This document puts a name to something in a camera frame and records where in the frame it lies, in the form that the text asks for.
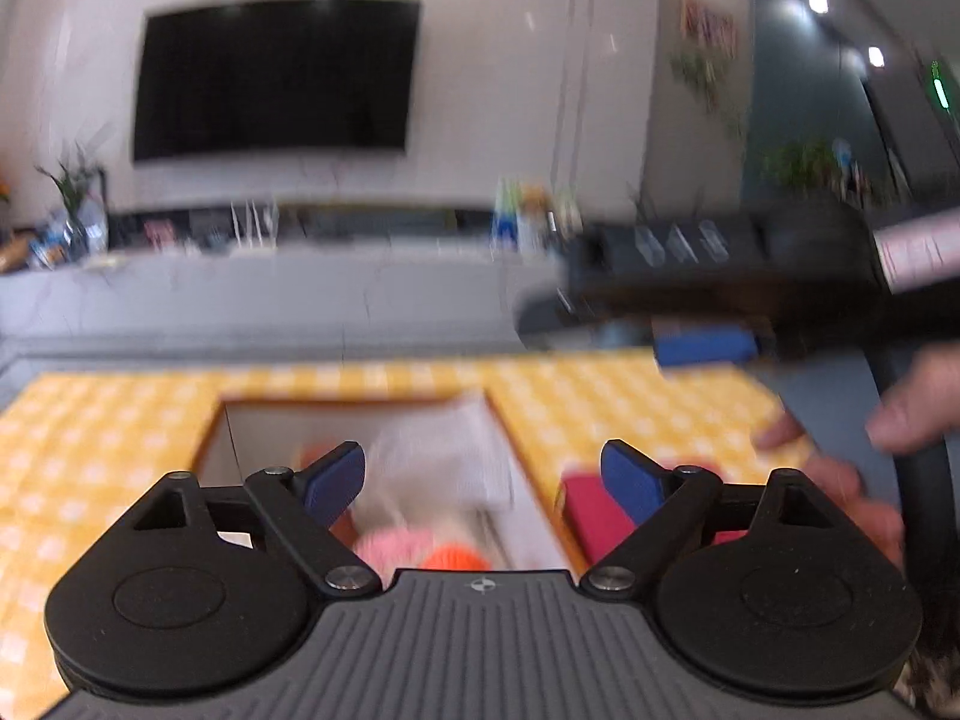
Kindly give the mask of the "person right hand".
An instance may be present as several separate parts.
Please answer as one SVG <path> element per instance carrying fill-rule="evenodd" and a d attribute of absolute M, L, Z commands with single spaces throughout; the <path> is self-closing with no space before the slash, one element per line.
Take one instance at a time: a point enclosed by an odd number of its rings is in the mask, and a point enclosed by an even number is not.
<path fill-rule="evenodd" d="M 903 522 L 892 458 L 916 460 L 944 445 L 957 481 L 958 344 L 919 349 L 880 397 L 867 388 L 866 364 L 850 356 L 784 376 L 781 413 L 754 435 L 754 447 L 772 454 L 807 442 L 802 471 L 901 567 L 905 539 L 918 528 Z"/>

